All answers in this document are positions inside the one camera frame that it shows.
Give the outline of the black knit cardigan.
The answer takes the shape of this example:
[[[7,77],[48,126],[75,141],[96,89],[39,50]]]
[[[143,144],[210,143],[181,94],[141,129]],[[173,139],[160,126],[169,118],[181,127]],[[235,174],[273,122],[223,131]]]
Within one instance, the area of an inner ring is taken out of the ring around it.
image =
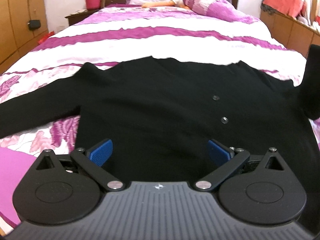
[[[281,81],[244,62],[227,66],[145,57],[108,70],[84,64],[73,76],[1,104],[1,137],[79,115],[76,147],[102,140],[104,168],[125,181],[196,181],[214,169],[215,139],[253,154],[275,147],[307,192],[300,222],[319,229],[319,46],[303,81]]]

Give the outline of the purple floral bed quilt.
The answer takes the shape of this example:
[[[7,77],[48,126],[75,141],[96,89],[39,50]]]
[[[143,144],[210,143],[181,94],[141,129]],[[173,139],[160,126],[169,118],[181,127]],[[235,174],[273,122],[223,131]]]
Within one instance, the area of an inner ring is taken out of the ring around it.
[[[266,25],[226,22],[175,8],[111,7],[48,38],[1,76],[1,104],[91,63],[108,70],[145,57],[227,66],[244,62],[299,86],[307,57],[274,40]],[[79,115],[1,137],[1,147],[36,157],[45,149],[66,154],[77,148]],[[319,118],[311,120],[319,148]]]

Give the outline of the red plastic stool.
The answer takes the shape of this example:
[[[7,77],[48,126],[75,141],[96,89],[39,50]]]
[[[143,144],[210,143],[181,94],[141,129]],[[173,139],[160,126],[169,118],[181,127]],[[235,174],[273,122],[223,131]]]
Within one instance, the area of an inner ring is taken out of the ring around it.
[[[41,39],[38,40],[38,44],[42,44],[44,41],[46,41],[48,38],[50,38],[54,34],[55,34],[54,31],[51,31],[51,32],[45,34]]]

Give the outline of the wooden side cabinet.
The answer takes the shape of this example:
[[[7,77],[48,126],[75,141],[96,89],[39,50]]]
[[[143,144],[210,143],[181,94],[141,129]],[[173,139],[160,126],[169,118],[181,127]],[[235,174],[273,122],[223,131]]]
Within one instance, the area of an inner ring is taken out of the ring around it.
[[[268,27],[272,38],[304,57],[307,57],[311,44],[319,46],[319,33],[289,16],[262,10],[260,19]]]

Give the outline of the dark wooden nightstand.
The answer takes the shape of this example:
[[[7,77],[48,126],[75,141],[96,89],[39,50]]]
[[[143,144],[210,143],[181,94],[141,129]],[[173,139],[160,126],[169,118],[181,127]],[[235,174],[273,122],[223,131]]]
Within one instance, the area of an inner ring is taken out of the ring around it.
[[[99,9],[79,11],[65,16],[65,19],[67,19],[69,26],[71,26],[83,21],[97,11],[99,11]]]

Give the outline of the purple floral pillow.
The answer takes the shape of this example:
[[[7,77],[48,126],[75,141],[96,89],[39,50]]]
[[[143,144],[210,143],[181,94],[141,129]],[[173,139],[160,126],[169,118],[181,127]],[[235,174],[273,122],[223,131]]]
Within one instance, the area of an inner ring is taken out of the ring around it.
[[[193,12],[202,15],[217,18],[226,22],[242,22],[252,24],[259,19],[245,14],[229,3],[227,0],[172,0],[175,5],[184,5]]]

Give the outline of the orange white plush toy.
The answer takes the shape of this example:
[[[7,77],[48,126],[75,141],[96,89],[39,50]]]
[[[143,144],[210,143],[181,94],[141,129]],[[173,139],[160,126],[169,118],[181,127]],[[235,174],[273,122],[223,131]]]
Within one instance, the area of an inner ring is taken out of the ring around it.
[[[142,8],[153,8],[153,7],[178,7],[190,10],[186,5],[178,5],[174,1],[161,1],[161,2],[147,2],[141,5]]]

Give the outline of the orange wooden wardrobe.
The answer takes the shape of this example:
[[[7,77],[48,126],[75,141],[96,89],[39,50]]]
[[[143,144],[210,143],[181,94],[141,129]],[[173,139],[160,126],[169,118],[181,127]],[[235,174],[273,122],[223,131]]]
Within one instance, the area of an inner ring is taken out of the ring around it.
[[[41,28],[29,30],[30,20]],[[1,0],[1,73],[38,45],[48,33],[44,0]]]

